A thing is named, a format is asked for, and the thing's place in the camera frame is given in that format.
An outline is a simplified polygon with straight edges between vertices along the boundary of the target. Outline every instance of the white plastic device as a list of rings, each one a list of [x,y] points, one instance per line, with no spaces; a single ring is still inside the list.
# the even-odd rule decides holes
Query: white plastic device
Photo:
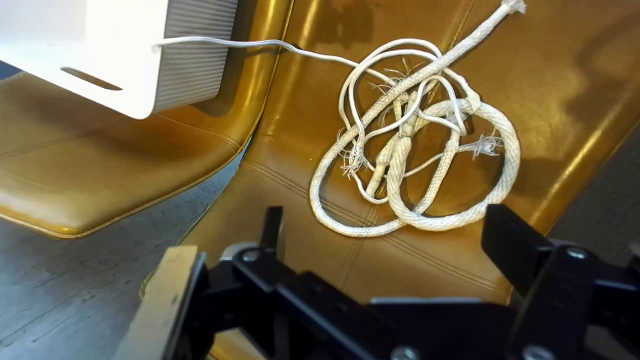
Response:
[[[237,0],[0,0],[0,60],[130,117],[218,94]]]

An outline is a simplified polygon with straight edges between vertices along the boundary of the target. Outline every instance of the white cord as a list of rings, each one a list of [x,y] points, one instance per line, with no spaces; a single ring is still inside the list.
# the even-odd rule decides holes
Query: white cord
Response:
[[[494,105],[484,103],[480,95],[469,85],[469,81],[449,66],[454,64],[467,52],[471,52],[474,46],[479,46],[509,13],[524,10],[524,0],[502,0],[500,8],[491,18],[486,18],[471,36],[467,36],[447,53],[443,53],[433,41],[421,38],[400,38],[382,43],[362,61],[303,49],[283,39],[237,41],[210,36],[182,36],[162,39],[158,41],[158,46],[170,46],[180,41],[210,41],[228,47],[280,46],[301,56],[352,66],[355,69],[345,79],[339,99],[339,114],[347,130],[340,133],[337,144],[325,154],[311,182],[311,204],[317,217],[325,226],[345,235],[357,237],[384,235],[406,224],[421,230],[443,231],[480,219],[486,212],[486,205],[502,201],[516,182],[516,173],[520,167],[520,144],[510,120]],[[421,57],[428,64],[415,74],[402,74],[400,77],[394,77],[373,67],[380,60],[388,57]],[[362,114],[357,101],[357,83],[362,79],[365,74],[382,79],[380,90],[384,90],[384,94]],[[449,99],[438,103],[425,103],[438,83],[447,90]],[[393,114],[394,117],[391,124],[384,124],[376,130],[369,130],[373,124],[384,122],[388,117],[386,114]],[[480,135],[480,139],[471,144],[460,144],[460,137],[467,135],[465,122],[471,115],[484,117],[486,122],[491,122],[494,126],[494,133]],[[413,137],[428,124],[441,124],[450,127],[450,137],[445,145],[445,151],[437,154],[434,157],[427,159],[423,166],[415,169],[406,169],[406,157],[415,141]],[[366,141],[388,132],[394,132],[394,135],[376,155],[376,163],[373,163],[365,154]],[[458,151],[472,151],[474,155],[499,155],[499,147],[502,147],[505,151],[502,173],[484,200],[458,214],[425,216],[425,212],[433,205],[441,190],[441,183],[445,182],[445,175]],[[388,201],[394,214],[399,216],[397,219],[379,226],[351,226],[339,222],[325,210],[325,204],[321,200],[321,187],[330,166],[340,155],[345,157],[345,173],[357,182],[361,193],[373,204]],[[402,180],[434,162],[438,162],[438,167],[431,180],[431,185],[427,187],[427,193],[415,207],[408,207],[400,196]],[[375,172],[369,183],[365,183],[361,178],[362,169]],[[386,196],[376,198],[382,183],[386,183]]]

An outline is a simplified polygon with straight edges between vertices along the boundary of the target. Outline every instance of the tangled cable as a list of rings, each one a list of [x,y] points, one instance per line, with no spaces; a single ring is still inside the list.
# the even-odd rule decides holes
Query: tangled cable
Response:
[[[345,235],[357,237],[384,235],[406,224],[421,230],[445,231],[480,219],[489,204],[502,201],[507,193],[512,190],[512,183],[516,182],[520,167],[520,144],[510,120],[494,105],[484,103],[480,95],[469,85],[469,81],[449,66],[454,64],[467,52],[471,52],[474,46],[479,46],[509,13],[524,10],[524,0],[502,0],[499,10],[491,18],[486,18],[471,36],[467,36],[447,53],[443,53],[433,41],[419,38],[393,39],[376,47],[362,61],[301,49],[283,39],[235,41],[209,36],[185,36],[162,39],[158,41],[158,46],[179,41],[213,41],[218,46],[232,47],[283,46],[303,56],[352,66],[355,69],[345,79],[339,99],[339,112],[345,122],[345,132],[335,141],[335,145],[323,155],[311,182],[312,212],[325,226]],[[393,77],[373,67],[375,64],[388,57],[421,57],[428,64],[411,76]],[[357,83],[366,74],[382,81],[380,87],[384,90],[384,94],[362,114],[357,105]],[[427,95],[431,95],[438,85],[445,87],[449,99],[425,103]],[[393,114],[394,120],[391,124],[370,130],[373,124],[384,122],[386,114]],[[471,144],[462,144],[460,137],[467,135],[467,120],[471,115],[484,117],[486,122],[491,122],[494,126],[494,133],[480,135],[480,139]],[[415,169],[406,169],[406,159],[413,150],[415,135],[428,124],[441,124],[450,130],[450,137],[445,145],[445,151],[427,159],[423,166]],[[394,133],[391,135],[386,145],[376,155],[376,162],[373,163],[366,157],[365,147],[373,137],[388,132]],[[452,166],[458,151],[472,151],[474,155],[499,155],[499,147],[502,147],[505,154],[502,173],[486,198],[458,214],[425,216],[425,212],[433,205],[441,190],[441,183],[445,182],[447,172]],[[339,157],[345,159],[342,169],[348,178],[357,182],[359,191],[373,204],[391,204],[393,212],[399,216],[397,219],[379,226],[351,226],[339,222],[325,210],[325,204],[321,200],[321,187],[330,166]],[[434,162],[438,162],[438,166],[423,200],[415,207],[408,207],[400,196],[402,180]],[[373,172],[369,183],[365,183],[361,178],[362,169]],[[380,191],[382,183],[386,185],[386,196],[380,198],[376,193]]]

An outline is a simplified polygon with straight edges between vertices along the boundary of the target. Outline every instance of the gray floor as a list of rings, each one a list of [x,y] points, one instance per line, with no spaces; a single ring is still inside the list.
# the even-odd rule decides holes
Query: gray floor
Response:
[[[139,306],[139,283],[232,169],[82,242],[55,242],[0,222],[0,360],[111,358]],[[629,244],[640,239],[638,175],[640,132],[594,178],[555,235],[627,262]],[[603,338],[590,333],[599,347],[606,345]]]

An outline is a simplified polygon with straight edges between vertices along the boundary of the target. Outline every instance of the white cable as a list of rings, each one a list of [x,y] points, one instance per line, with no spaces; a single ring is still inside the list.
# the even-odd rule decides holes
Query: white cable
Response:
[[[520,144],[510,120],[494,105],[484,103],[480,95],[469,85],[469,81],[449,66],[472,47],[477,47],[509,13],[524,10],[524,0],[502,0],[502,4],[492,15],[489,15],[471,36],[467,36],[447,53],[443,53],[433,41],[421,38],[400,38],[382,43],[362,61],[303,49],[283,39],[237,41],[209,36],[185,36],[162,39],[157,46],[170,46],[180,41],[210,41],[231,47],[280,46],[301,56],[352,66],[352,71],[342,83],[339,99],[339,114],[345,122],[345,132],[339,135],[335,145],[323,155],[311,182],[311,205],[317,217],[325,226],[345,235],[357,237],[384,235],[406,224],[421,230],[443,231],[477,222],[484,216],[489,204],[502,201],[510,191],[520,167]],[[393,77],[373,67],[375,64],[386,57],[421,57],[428,64],[415,74]],[[384,83],[380,87],[384,87],[386,91],[362,114],[357,105],[357,83],[362,79],[365,74],[382,79]],[[437,83],[441,83],[447,90],[449,99],[443,99],[438,103],[425,103],[427,95],[433,94]],[[394,122],[384,124],[376,130],[369,130],[373,124],[384,122],[386,114],[393,114]],[[486,122],[491,122],[494,126],[494,133],[480,135],[480,139],[477,141],[460,144],[460,137],[467,135],[465,122],[471,115],[484,117]],[[406,157],[413,150],[413,141],[421,132],[425,132],[428,124],[450,127],[450,137],[445,145],[445,151],[433,155],[415,169],[406,169]],[[376,155],[376,163],[373,163],[365,154],[366,141],[388,132],[394,132],[394,135]],[[425,216],[425,212],[433,205],[447,178],[447,172],[458,151],[474,151],[474,155],[499,155],[499,147],[502,147],[505,151],[502,173],[486,198],[483,198],[469,210],[462,210],[460,214]],[[339,222],[325,210],[321,200],[321,187],[330,166],[339,157],[345,157],[342,169],[348,178],[357,182],[359,191],[373,204],[388,201],[394,214],[399,216],[397,219],[376,226],[351,226]],[[415,207],[408,207],[400,196],[402,180],[434,162],[438,162],[438,166],[431,180],[431,185],[427,187],[423,200]],[[375,172],[369,183],[365,183],[365,180],[361,178],[362,169]],[[386,196],[376,198],[382,183],[386,187]]]

